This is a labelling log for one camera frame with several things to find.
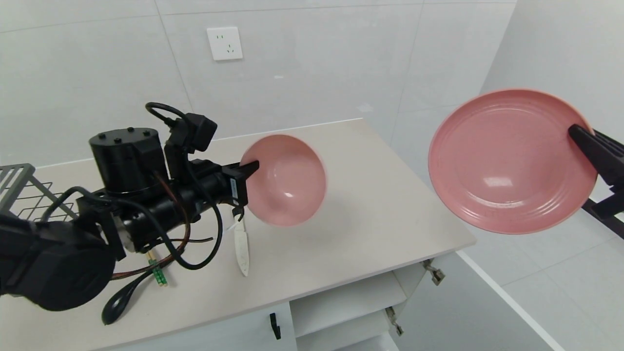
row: metal hinge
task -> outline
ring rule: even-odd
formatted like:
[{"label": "metal hinge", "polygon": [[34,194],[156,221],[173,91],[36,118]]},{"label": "metal hinge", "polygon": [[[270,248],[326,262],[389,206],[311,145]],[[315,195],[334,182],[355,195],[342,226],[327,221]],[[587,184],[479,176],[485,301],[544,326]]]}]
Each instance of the metal hinge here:
[{"label": "metal hinge", "polygon": [[386,308],[386,314],[388,315],[388,319],[390,320],[390,323],[396,329],[396,334],[398,336],[403,335],[403,328],[396,322],[396,313],[394,313],[394,308],[392,307]]},{"label": "metal hinge", "polygon": [[437,286],[444,280],[444,272],[441,269],[437,269],[431,265],[432,260],[422,261],[422,266],[425,267],[431,273],[431,281]]}]

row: white cabinet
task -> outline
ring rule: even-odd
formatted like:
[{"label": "white cabinet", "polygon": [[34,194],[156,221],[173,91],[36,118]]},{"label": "white cabinet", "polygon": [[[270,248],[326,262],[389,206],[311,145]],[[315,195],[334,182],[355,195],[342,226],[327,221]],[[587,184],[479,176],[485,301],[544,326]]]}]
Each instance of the white cabinet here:
[{"label": "white cabinet", "polygon": [[427,273],[403,306],[391,335],[400,351],[563,350],[462,251],[433,260],[446,277]]},{"label": "white cabinet", "polygon": [[[275,314],[281,338],[271,326]],[[172,335],[142,341],[115,351],[296,351],[295,331],[288,303],[204,325]]]},{"label": "white cabinet", "polygon": [[[439,285],[422,264],[414,264],[116,350],[563,350],[462,251],[435,258],[431,265],[444,272]],[[397,313],[402,336],[391,325],[386,307]],[[272,313],[280,340],[271,327]]]}]

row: open shelf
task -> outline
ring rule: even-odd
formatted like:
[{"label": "open shelf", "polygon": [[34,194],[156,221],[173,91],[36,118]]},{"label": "open shelf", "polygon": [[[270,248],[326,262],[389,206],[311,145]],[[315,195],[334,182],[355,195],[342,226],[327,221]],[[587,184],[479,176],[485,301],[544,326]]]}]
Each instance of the open shelf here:
[{"label": "open shelf", "polygon": [[377,311],[297,338],[298,351],[334,351],[386,333],[386,313]]},{"label": "open shelf", "polygon": [[392,272],[290,302],[295,337],[338,325],[406,300]]},{"label": "open shelf", "polygon": [[390,334],[386,332],[337,351],[399,351],[399,348]]}]

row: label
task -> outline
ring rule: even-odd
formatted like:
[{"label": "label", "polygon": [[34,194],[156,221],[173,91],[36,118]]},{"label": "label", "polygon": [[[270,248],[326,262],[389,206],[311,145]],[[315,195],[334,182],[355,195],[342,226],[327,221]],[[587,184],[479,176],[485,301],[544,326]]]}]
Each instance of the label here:
[{"label": "label", "polygon": [[[236,179],[231,178],[230,179],[230,185],[232,187],[232,196],[237,199],[238,198],[238,188],[236,187]],[[233,203],[235,205],[238,205],[238,201],[233,201]]]}]

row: red wire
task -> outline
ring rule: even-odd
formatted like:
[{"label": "red wire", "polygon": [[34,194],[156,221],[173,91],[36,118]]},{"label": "red wire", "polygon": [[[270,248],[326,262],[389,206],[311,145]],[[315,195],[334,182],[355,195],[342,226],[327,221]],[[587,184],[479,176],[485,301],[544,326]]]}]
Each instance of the red wire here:
[{"label": "red wire", "polygon": [[[172,239],[175,241],[181,240],[182,243],[176,248],[176,250],[178,250],[180,253],[182,253],[182,250],[186,247],[186,245],[188,244],[189,240],[190,240],[190,236],[191,236],[191,223],[190,220],[188,219],[188,214],[187,211],[184,209],[184,206],[182,206],[181,203],[179,203],[178,199],[176,198],[175,194],[173,193],[173,191],[171,190],[171,188],[169,187],[169,185],[162,179],[162,177],[157,173],[154,172],[154,176],[156,177],[156,179],[158,179],[158,181],[160,182],[160,185],[162,185],[162,187],[165,189],[165,192],[167,193],[167,195],[169,195],[169,197],[171,198],[171,200],[173,201],[173,203],[180,209],[180,211],[182,212],[182,215],[184,216],[184,238],[183,239]],[[150,269],[154,269],[158,266],[160,266],[161,264],[165,264],[168,263],[170,261],[173,260],[173,256],[169,255],[167,257],[165,257],[164,259],[158,261],[156,264],[153,265],[149,265],[140,269],[135,269],[135,270],[130,270],[128,272],[119,272],[119,273],[113,273],[113,276],[111,278],[111,280],[119,280],[119,279],[124,279],[127,277],[131,277],[133,275],[137,275],[143,272],[146,272]]]}]

